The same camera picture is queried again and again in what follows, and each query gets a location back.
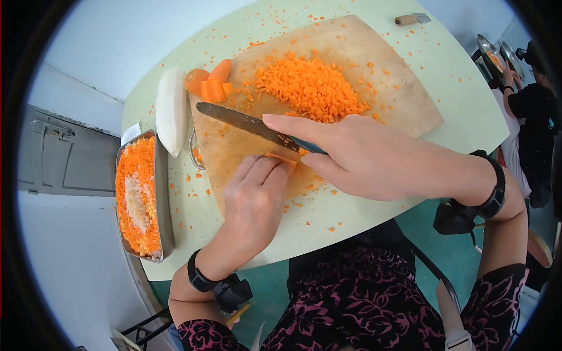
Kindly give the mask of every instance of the metal bowl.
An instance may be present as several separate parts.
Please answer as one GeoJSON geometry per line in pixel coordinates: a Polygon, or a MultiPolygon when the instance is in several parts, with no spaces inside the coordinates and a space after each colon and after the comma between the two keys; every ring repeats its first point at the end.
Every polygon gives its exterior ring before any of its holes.
{"type": "Polygon", "coordinates": [[[524,80],[525,72],[523,72],[523,68],[521,67],[521,61],[519,61],[519,59],[515,55],[515,52],[511,50],[511,48],[506,42],[501,42],[501,44],[498,46],[500,47],[500,54],[502,55],[502,57],[511,64],[515,72],[517,72],[521,77],[521,80],[524,80]]]}
{"type": "Polygon", "coordinates": [[[131,249],[129,242],[123,238],[123,232],[121,231],[121,227],[119,226],[119,233],[121,235],[121,242],[123,244],[123,248],[129,254],[136,256],[141,259],[145,259],[150,262],[154,263],[162,263],[164,258],[168,257],[172,251],[174,251],[174,233],[172,232],[172,221],[170,218],[170,204],[168,202],[168,185],[167,185],[167,176],[168,176],[168,152],[160,142],[158,135],[155,131],[147,130],[141,135],[133,138],[131,141],[123,145],[117,151],[117,161],[115,163],[115,172],[117,173],[117,165],[119,164],[119,159],[121,158],[121,154],[123,150],[129,145],[130,143],[136,142],[140,138],[151,138],[155,137],[154,142],[154,196],[156,200],[156,220],[157,220],[157,227],[158,227],[158,235],[160,237],[160,247],[162,248],[162,256],[139,256],[139,254],[131,249]]]}
{"type": "Polygon", "coordinates": [[[500,52],[496,49],[494,45],[492,45],[492,43],[488,41],[488,39],[484,38],[484,36],[478,34],[476,36],[476,39],[478,43],[478,48],[480,49],[480,52],[482,52],[482,58],[484,59],[484,61],[486,61],[487,66],[494,67],[498,75],[500,76],[503,75],[503,70],[500,67],[498,67],[495,63],[493,63],[487,54],[487,52],[489,52],[490,54],[495,55],[497,58],[500,58],[501,57],[500,52]]]}

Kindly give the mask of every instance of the black t-shirt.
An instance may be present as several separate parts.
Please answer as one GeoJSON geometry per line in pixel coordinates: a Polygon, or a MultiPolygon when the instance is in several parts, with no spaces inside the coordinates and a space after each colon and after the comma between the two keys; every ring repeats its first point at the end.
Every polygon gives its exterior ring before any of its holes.
{"type": "Polygon", "coordinates": [[[560,128],[556,97],[542,85],[529,84],[507,101],[517,119],[527,119],[519,130],[519,161],[535,191],[550,180],[554,135],[560,128]]]}

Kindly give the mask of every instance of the finger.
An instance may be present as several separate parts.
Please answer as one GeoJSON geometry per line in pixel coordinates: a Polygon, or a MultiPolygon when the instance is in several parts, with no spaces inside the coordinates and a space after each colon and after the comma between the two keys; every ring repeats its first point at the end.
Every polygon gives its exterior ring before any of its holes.
{"type": "Polygon", "coordinates": [[[349,177],[349,172],[323,153],[309,153],[301,157],[301,162],[312,168],[325,181],[337,187],[345,183],[349,177]]]}
{"type": "Polygon", "coordinates": [[[264,186],[275,191],[286,193],[291,171],[290,165],[285,162],[281,163],[269,173],[267,179],[264,181],[264,186]]]}
{"type": "Polygon", "coordinates": [[[244,184],[255,184],[261,185],[264,183],[265,179],[269,176],[269,173],[281,164],[282,161],[277,157],[264,157],[257,160],[252,169],[248,172],[248,175],[242,183],[244,184]]]}
{"type": "Polygon", "coordinates": [[[330,127],[329,124],[315,122],[303,117],[271,115],[269,113],[265,113],[263,119],[265,125],[273,130],[294,135],[299,139],[315,143],[320,147],[322,147],[326,140],[329,140],[326,137],[330,127]]]}
{"type": "Polygon", "coordinates": [[[264,155],[250,155],[247,156],[242,163],[240,164],[240,166],[238,166],[238,169],[236,169],[236,172],[234,173],[234,176],[232,177],[232,179],[230,180],[230,182],[232,184],[239,184],[240,182],[242,182],[242,180],[244,180],[244,178],[246,178],[246,176],[248,175],[248,173],[250,172],[250,169],[252,169],[252,167],[256,164],[256,162],[260,159],[260,158],[264,158],[264,155]]]}

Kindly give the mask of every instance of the white radish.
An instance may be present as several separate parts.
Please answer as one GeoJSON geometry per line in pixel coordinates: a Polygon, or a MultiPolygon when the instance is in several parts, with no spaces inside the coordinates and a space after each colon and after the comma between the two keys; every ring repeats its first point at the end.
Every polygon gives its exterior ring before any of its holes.
{"type": "Polygon", "coordinates": [[[156,93],[156,131],[162,145],[176,158],[187,136],[185,72],[169,69],[160,78],[156,93]]]}

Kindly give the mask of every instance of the gray door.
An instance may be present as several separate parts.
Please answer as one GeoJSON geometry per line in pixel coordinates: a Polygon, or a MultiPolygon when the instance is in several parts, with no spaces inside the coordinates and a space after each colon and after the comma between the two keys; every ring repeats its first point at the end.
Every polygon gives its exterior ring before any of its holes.
{"type": "Polygon", "coordinates": [[[115,196],[120,139],[27,108],[18,184],[31,193],[115,196]]]}

